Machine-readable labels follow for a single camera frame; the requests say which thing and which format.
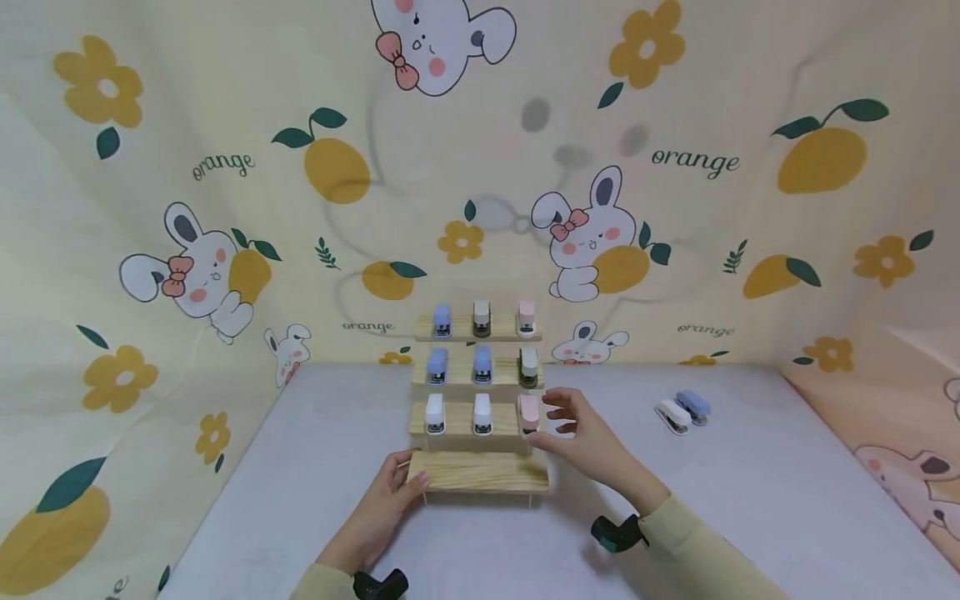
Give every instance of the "wooden display stand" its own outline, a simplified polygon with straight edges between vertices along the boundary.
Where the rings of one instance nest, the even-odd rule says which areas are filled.
[[[519,382],[516,356],[523,346],[535,346],[542,339],[541,324],[529,338],[516,333],[516,316],[491,315],[491,335],[476,338],[472,334],[472,317],[454,315],[450,337],[433,337],[432,315],[417,320],[415,339],[432,345],[462,345],[475,342],[480,346],[509,345],[516,349],[514,357],[493,359],[492,382],[480,385],[473,382],[472,359],[451,359],[447,363],[446,383],[433,386],[427,383],[425,361],[414,364],[411,381],[413,407],[410,418],[410,437],[423,450],[414,453],[408,477],[422,470],[430,476],[428,492],[450,493],[506,493],[529,496],[530,506],[535,495],[549,491],[550,482],[542,458],[530,450],[520,431],[516,413],[516,398],[529,394],[542,396],[546,387],[543,365],[538,364],[537,386],[524,388]],[[426,400],[430,394],[444,395],[444,432],[426,433]],[[489,394],[493,429],[489,435],[473,432],[473,399],[476,394]],[[540,405],[540,423],[544,422]]]

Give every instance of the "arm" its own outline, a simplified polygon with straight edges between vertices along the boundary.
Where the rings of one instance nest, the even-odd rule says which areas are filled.
[[[411,449],[387,457],[343,527],[300,577],[290,600],[356,598],[353,575],[376,563],[404,515],[423,495],[426,473],[404,483],[413,453]]]
[[[584,475],[624,496],[641,515],[650,557],[691,600],[780,600],[787,596],[736,548],[673,496],[634,458],[579,390],[548,390],[550,419],[570,420],[558,433],[531,434],[533,447],[566,459]]]

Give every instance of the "bunny illustration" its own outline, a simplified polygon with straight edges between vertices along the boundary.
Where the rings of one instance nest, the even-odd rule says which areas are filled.
[[[272,329],[263,332],[263,339],[276,356],[276,386],[282,388],[290,383],[300,364],[310,360],[310,350],[303,344],[303,340],[310,339],[310,330],[294,323],[287,327],[287,337],[279,342]]]
[[[565,365],[599,365],[610,358],[611,348],[626,346],[630,336],[626,331],[617,331],[603,340],[594,340],[597,324],[581,321],[573,327],[573,339],[553,348],[553,357]]]
[[[953,412],[960,419],[960,377],[949,379],[944,384],[944,394],[949,401],[953,402]]]
[[[383,32],[376,50],[405,91],[443,96],[463,77],[469,58],[497,64],[514,47],[516,22],[506,9],[470,18],[464,0],[372,0],[372,7]]]
[[[960,540],[960,504],[934,500],[927,483],[957,479],[960,469],[929,450],[907,458],[890,448],[862,445],[853,454],[917,527],[926,532],[933,523]]]
[[[230,266],[237,254],[233,240],[222,231],[204,231],[186,204],[170,204],[163,222],[183,251],[168,260],[128,256],[120,263],[120,282],[141,302],[162,294],[194,319],[209,317],[220,339],[232,344],[253,319],[253,306],[229,289]]]
[[[590,206],[570,209],[557,192],[536,201],[530,221],[549,228],[550,258],[561,268],[550,284],[550,295],[570,302],[586,302],[599,295],[593,284],[598,272],[593,261],[614,246],[630,246],[636,237],[633,215],[616,205],[623,175],[616,165],[597,174],[590,187]]]

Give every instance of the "beige sleeve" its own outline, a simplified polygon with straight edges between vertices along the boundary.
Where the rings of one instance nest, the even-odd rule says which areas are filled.
[[[353,578],[335,568],[312,564],[300,577],[290,600],[356,600]]]
[[[651,558],[690,600],[789,598],[676,496],[641,519],[640,531]]]

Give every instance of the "white table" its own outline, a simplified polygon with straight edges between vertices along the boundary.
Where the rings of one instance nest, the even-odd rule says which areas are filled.
[[[960,597],[960,577],[782,377],[739,366],[547,367],[624,444],[797,600]],[[173,572],[162,600],[285,599],[370,484],[409,445],[409,367],[305,365]],[[669,433],[652,407],[692,389],[710,424]],[[679,598],[638,545],[590,537],[630,507],[557,462],[538,509],[508,497],[431,501],[373,575],[411,600]]]

